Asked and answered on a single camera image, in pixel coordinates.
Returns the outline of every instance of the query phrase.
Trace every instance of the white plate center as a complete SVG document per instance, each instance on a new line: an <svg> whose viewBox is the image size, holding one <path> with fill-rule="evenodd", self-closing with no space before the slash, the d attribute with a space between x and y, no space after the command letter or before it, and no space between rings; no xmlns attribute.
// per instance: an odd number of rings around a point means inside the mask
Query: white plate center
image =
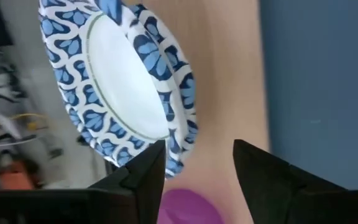
<svg viewBox="0 0 358 224"><path fill-rule="evenodd" d="M98 16L88 34L88 60L94 89L124 128L161 139L168 123L152 78L121 28Z"/></svg>

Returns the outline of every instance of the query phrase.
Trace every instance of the yellow wire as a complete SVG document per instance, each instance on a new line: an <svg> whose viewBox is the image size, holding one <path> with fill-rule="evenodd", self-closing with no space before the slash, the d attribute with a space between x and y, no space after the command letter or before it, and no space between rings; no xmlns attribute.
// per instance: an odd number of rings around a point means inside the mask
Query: yellow wire
<svg viewBox="0 0 358 224"><path fill-rule="evenodd" d="M19 118L26 117L26 116L35 116L38 118L42 118L42 119L46 120L47 123L49 124L47 116L42 115L42 114L37 114L37 113L17 114L17 115L9 117L9 119L19 119ZM29 129L31 131L35 131L37 128L38 128L37 123L35 121L31 121L31 122L27 123L27 129Z"/></svg>

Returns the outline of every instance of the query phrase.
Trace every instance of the blue floral pattern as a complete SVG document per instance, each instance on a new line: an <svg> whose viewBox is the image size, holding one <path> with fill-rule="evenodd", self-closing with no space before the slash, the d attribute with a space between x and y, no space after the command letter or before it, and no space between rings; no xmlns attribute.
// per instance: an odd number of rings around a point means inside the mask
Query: blue floral pattern
<svg viewBox="0 0 358 224"><path fill-rule="evenodd" d="M54 20L51 20L47 17L40 16L41 20L41 30L44 33L45 37L49 37L52 34L67 34L70 31L70 28L60 24Z"/></svg>
<svg viewBox="0 0 358 224"><path fill-rule="evenodd" d="M55 46L67 52L69 57L82 53L81 39L79 35L71 40L56 40Z"/></svg>
<svg viewBox="0 0 358 224"><path fill-rule="evenodd" d="M186 109L194 108L196 83L193 74L185 75L183 81L179 85L183 106Z"/></svg>
<svg viewBox="0 0 358 224"><path fill-rule="evenodd" d="M180 152L181 148L176 140L175 133L176 133L176 129L169 129L168 145L169 145L169 149L173 153L177 154Z"/></svg>
<svg viewBox="0 0 358 224"><path fill-rule="evenodd" d="M85 21L89 18L89 14L78 9L69 12L56 12L55 15L62 20L70 21L81 27L85 24Z"/></svg>
<svg viewBox="0 0 358 224"><path fill-rule="evenodd" d="M71 106L77 106L78 105L78 97L77 94L75 93L76 88L72 88L69 90L64 90L62 88L60 88L63 92L64 95L64 99L67 103L69 103Z"/></svg>
<svg viewBox="0 0 358 224"><path fill-rule="evenodd" d="M134 144L135 149L140 149L145 144L145 141L142 141L142 140L136 138L135 136L131 136L128 139L128 141L130 141Z"/></svg>
<svg viewBox="0 0 358 224"><path fill-rule="evenodd" d="M128 148L123 147L117 154L117 162L120 166L125 165L129 162L134 156L129 154Z"/></svg>
<svg viewBox="0 0 358 224"><path fill-rule="evenodd" d="M109 132L115 134L117 138L123 138L127 134L127 131L112 118L110 118Z"/></svg>
<svg viewBox="0 0 358 224"><path fill-rule="evenodd" d="M81 81L89 79L88 72L85 69L84 61L79 60L74 62L74 68L81 74Z"/></svg>
<svg viewBox="0 0 358 224"><path fill-rule="evenodd" d="M116 22L117 25L122 23L122 2L121 0L95 0L96 5L108 17Z"/></svg>
<svg viewBox="0 0 358 224"><path fill-rule="evenodd" d="M143 12L149 12L144 6L132 7L134 16L121 0L95 0L94 3L88 0L40 0L39 20L46 53L52 63L67 113L85 141L116 165L123 166L154 143L154 140L139 136L136 131L128 128L104 106L105 101L95 91L92 76L88 73L89 62L82 46L82 38L85 37L70 30L70 27L84 29L91 22L90 19L102 11L123 33L137 34L131 38L131 44L153 76L170 127L166 140L169 151L166 177L173 177L181 172L181 155L193 148L197 134L194 95L191 94L194 90L192 74L182 77L173 73L188 66L188 63L181 56L183 54L179 46L162 45L168 36L161 33L159 28L162 27L164 31L167 29L157 17L146 16L143 18L147 21L141 22L136 19ZM160 52L165 52L167 57L162 57ZM184 113L184 116L176 116L178 113ZM181 131L176 131L175 127L181 127Z"/></svg>
<svg viewBox="0 0 358 224"><path fill-rule="evenodd" d="M56 80L58 80L58 82L65 85L69 85L74 82L74 77L70 73L68 73L65 67L55 68L54 72L55 72L55 78Z"/></svg>
<svg viewBox="0 0 358 224"><path fill-rule="evenodd" d="M194 144L194 142L196 141L196 136L198 134L197 124L190 120L187 120L187 125L188 125L189 133L187 134L185 141L188 144Z"/></svg>
<svg viewBox="0 0 358 224"><path fill-rule="evenodd" d="M103 107L103 105L99 101L98 96L94 92L94 89L93 89L92 85L85 85L84 89L83 89L83 93L84 93L84 95L86 97L85 104L96 103L97 105Z"/></svg>
<svg viewBox="0 0 358 224"><path fill-rule="evenodd" d="M170 104L171 93L171 91L168 93L158 93L162 102L162 107L164 108L165 116L167 117L167 121L173 121L173 119L175 119L175 114Z"/></svg>
<svg viewBox="0 0 358 224"><path fill-rule="evenodd" d="M80 117L78 116L77 112L73 108L70 108L68 110L68 115L70 117L70 120L73 122L75 126L81 124Z"/></svg>
<svg viewBox="0 0 358 224"><path fill-rule="evenodd" d="M183 66L188 65L187 62L178 58L178 49L175 46L171 45L167 47L164 52L167 55L169 62L171 63L175 72L177 72Z"/></svg>
<svg viewBox="0 0 358 224"><path fill-rule="evenodd" d="M45 50L47 51L48 58L49 58L49 60L50 60L51 62L56 63L56 62L60 61L60 56L59 56L59 54L53 53L52 51L50 51L50 50L48 49L47 46L45 46Z"/></svg>
<svg viewBox="0 0 358 224"><path fill-rule="evenodd" d="M114 150L117 148L117 144L113 144L110 140L105 139L96 147L96 150L102 155L102 156L109 156L111 157Z"/></svg>
<svg viewBox="0 0 358 224"><path fill-rule="evenodd" d="M98 113L93 110L84 112L85 127L92 131L100 131L103 127L103 119L106 113Z"/></svg>
<svg viewBox="0 0 358 224"><path fill-rule="evenodd" d="M138 35L134 40L134 47L137 49L140 59L143 60L147 71L158 80L168 80L172 73L168 69L167 63L162 58L158 47L147 35Z"/></svg>

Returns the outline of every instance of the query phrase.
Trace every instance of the blue and white patterned plate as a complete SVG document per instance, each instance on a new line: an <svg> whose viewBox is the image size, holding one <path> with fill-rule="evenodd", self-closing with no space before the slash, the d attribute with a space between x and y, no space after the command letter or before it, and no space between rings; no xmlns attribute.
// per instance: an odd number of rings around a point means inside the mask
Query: blue and white patterned plate
<svg viewBox="0 0 358 224"><path fill-rule="evenodd" d="M168 129L167 136L160 137L167 142L166 176L173 177L181 172L182 161L193 148L197 133L193 76L177 43L172 44L177 51L168 54L162 42L155 38L156 30L146 26L152 33L150 35L121 1L40 0L42 38L70 119L90 146L117 166L124 165L156 139L160 139L151 138L131 127L128 124L130 122L124 121L122 114L116 113L116 108L109 104L106 99L109 95L104 96L102 88L98 86L95 78L98 75L95 73L97 69L92 69L93 65L97 66L92 64L90 58L90 30L92 26L96 27L95 24L101 18L109 18L118 27L118 31L125 35L147 69L147 77L154 84ZM120 60L116 55L112 55L112 58ZM179 72L181 67L187 71L184 72L186 74Z"/></svg>

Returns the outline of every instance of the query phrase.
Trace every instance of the orange object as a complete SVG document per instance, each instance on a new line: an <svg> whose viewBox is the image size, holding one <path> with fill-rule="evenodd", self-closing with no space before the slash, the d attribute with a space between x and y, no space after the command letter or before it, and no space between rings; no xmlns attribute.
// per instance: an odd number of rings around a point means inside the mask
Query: orange object
<svg viewBox="0 0 358 224"><path fill-rule="evenodd" d="M14 161L9 167L7 167L7 169L4 169L0 174L0 180L3 189L34 189L34 186L24 169L24 165L21 162Z"/></svg>

